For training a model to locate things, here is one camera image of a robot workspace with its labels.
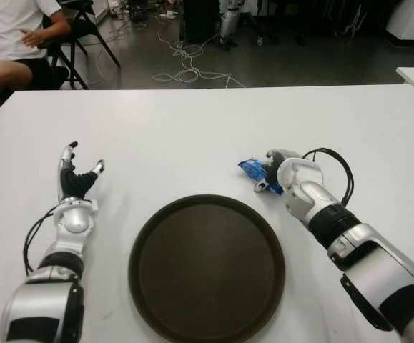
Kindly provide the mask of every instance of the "black shorts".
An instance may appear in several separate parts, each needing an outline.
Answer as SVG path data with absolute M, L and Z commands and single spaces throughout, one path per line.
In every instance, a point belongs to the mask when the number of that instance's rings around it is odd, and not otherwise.
M 54 79 L 51 67 L 46 59 L 15 59 L 12 62 L 22 63 L 32 72 L 30 89 L 52 90 L 54 89 Z

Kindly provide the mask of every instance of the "concrete floor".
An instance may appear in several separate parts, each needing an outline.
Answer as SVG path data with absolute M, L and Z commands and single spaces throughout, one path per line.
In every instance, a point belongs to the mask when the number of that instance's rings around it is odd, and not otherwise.
M 145 27 L 135 24 L 132 28 L 127 21 L 106 18 L 100 31 L 105 39 L 111 40 L 109 46 L 121 62 L 121 69 L 116 68 L 102 46 L 88 45 L 88 58 L 77 49 L 78 72 L 91 89 L 225 87 L 226 78 L 199 79 L 192 84 L 152 80 L 155 74 L 176 74 L 182 70 L 181 57 L 173 56 L 173 51 L 157 38 L 160 30 L 162 38 L 174 46 L 178 22 L 164 21 L 165 25 L 152 17 L 145 21 Z M 123 25 L 118 38 L 112 40 Z M 235 38 L 240 46 L 230 52 L 219 50 L 216 41 L 208 43 L 204 54 L 194 59 L 194 66 L 201 71 L 231 73 L 246 87 L 399 84 L 403 80 L 395 69 L 414 66 L 414 47 L 396 47 L 379 36 L 358 35 L 351 39 L 311 35 L 307 46 L 298 46 L 292 34 L 282 34 L 280 44 L 273 45 L 267 40 L 258 46 L 252 28 L 241 26 Z M 94 39 L 86 43 L 93 44 Z

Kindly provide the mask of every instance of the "blue plastic wrapper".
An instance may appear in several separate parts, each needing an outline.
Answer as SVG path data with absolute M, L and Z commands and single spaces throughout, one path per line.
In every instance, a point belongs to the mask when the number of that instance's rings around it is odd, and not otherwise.
M 248 159 L 247 161 L 240 162 L 238 165 L 255 182 L 261 181 L 267 176 L 267 172 L 262 168 L 264 163 L 256 159 Z M 266 190 L 278 195 L 283 194 L 283 188 L 279 184 L 269 184 Z

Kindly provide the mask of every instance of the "person's arm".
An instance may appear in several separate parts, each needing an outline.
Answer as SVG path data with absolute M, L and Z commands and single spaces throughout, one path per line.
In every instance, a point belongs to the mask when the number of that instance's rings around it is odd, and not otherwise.
M 70 25 L 65 19 L 65 15 L 62 11 L 57 11 L 51 15 L 50 18 L 52 22 L 50 27 L 38 31 L 21 30 L 22 33 L 24 33 L 22 42 L 25 46 L 34 48 L 35 46 L 40 45 L 43 41 L 67 36 L 70 33 Z

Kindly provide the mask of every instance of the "black cable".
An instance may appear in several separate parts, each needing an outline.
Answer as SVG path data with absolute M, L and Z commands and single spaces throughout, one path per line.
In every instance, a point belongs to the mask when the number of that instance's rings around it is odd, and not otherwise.
M 345 173 L 347 174 L 347 189 L 345 191 L 345 195 L 343 196 L 343 199 L 341 201 L 343 206 L 347 206 L 348 202 L 350 201 L 351 196 L 353 195 L 353 190 L 355 188 L 355 180 L 353 178 L 353 173 L 351 172 L 350 166 L 348 166 L 348 163 L 343 159 L 340 154 L 332 149 L 328 148 L 319 148 L 312 151 L 309 151 L 306 153 L 303 158 L 306 158 L 308 155 L 313 154 L 313 161 L 315 161 L 316 153 L 322 152 L 323 154 L 327 154 L 334 159 L 336 159 L 340 164 L 342 164 L 343 169 L 345 170 Z
M 22 251 L 22 256 L 24 258 L 24 267 L 26 270 L 26 275 L 29 275 L 29 272 L 34 271 L 29 263 L 29 247 L 32 241 L 34 240 L 34 237 L 36 233 L 40 230 L 41 225 L 43 224 L 43 221 L 46 218 L 51 217 L 54 213 L 53 211 L 57 208 L 57 205 L 54 206 L 52 209 L 50 209 L 42 218 L 38 219 L 34 225 L 30 228 L 29 232 L 27 232 L 26 240 L 24 241 L 24 249 Z

